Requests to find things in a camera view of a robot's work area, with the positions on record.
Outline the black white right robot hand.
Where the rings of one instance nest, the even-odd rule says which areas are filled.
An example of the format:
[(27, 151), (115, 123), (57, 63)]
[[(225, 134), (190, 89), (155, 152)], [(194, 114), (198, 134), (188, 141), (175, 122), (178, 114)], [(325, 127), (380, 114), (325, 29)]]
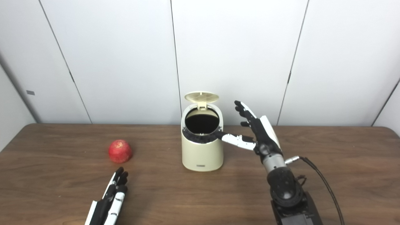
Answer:
[(246, 121), (241, 122), (241, 126), (250, 127), (256, 140), (253, 137), (230, 134), (223, 131), (216, 131), (213, 134), (214, 137), (237, 147), (252, 150), (259, 156), (283, 155), (274, 129), (267, 117), (265, 115), (260, 118), (256, 117), (250, 108), (241, 101), (234, 101), (234, 104), (236, 105), (235, 110), (239, 112), (239, 115), (246, 118)]

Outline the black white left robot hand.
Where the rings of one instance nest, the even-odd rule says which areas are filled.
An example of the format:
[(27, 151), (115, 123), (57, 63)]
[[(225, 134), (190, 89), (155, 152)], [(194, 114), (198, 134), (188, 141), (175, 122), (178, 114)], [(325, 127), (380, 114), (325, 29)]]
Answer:
[(93, 201), (85, 225), (115, 225), (128, 191), (128, 172), (120, 167), (111, 177), (103, 197)]

